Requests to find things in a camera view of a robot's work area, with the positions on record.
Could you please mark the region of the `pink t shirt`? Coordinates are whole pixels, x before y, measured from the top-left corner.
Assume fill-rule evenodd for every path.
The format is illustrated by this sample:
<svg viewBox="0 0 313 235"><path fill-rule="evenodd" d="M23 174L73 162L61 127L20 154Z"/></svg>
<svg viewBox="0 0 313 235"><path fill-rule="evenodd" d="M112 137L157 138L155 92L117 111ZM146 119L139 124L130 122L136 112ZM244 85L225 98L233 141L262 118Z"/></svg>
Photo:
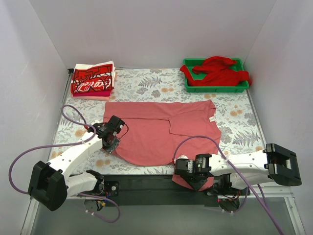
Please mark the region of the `pink t shirt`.
<svg viewBox="0 0 313 235"><path fill-rule="evenodd" d="M181 155L217 154L221 131L211 100L191 103L108 102L103 121L121 118L127 128L119 137L116 157L138 166L162 166Z"/></svg>

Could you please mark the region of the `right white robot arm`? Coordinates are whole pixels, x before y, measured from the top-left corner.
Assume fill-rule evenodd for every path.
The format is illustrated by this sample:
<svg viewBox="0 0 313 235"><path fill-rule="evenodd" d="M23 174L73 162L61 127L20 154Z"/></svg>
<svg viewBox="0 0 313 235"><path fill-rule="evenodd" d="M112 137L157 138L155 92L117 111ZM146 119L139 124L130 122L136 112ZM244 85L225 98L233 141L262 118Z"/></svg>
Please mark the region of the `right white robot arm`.
<svg viewBox="0 0 313 235"><path fill-rule="evenodd" d="M174 161L173 182L210 195L236 195L248 185L275 182L281 186L302 184L297 156L277 144L249 154L198 154L193 159L180 156Z"/></svg>

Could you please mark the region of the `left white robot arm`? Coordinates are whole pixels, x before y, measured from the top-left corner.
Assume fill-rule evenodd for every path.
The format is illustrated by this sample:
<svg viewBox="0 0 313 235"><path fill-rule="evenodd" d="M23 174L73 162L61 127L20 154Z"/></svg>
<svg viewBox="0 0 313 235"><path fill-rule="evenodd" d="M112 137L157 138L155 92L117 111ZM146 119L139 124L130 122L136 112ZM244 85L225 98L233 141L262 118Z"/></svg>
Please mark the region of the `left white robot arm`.
<svg viewBox="0 0 313 235"><path fill-rule="evenodd" d="M47 163L39 161L33 167L28 194L45 205L50 211L57 210L68 197L87 193L105 193L102 174L87 170L74 175L74 170L91 154L104 149L113 152L119 145L117 138L125 122L112 116L108 122L95 122L79 142L67 149L59 157Z"/></svg>

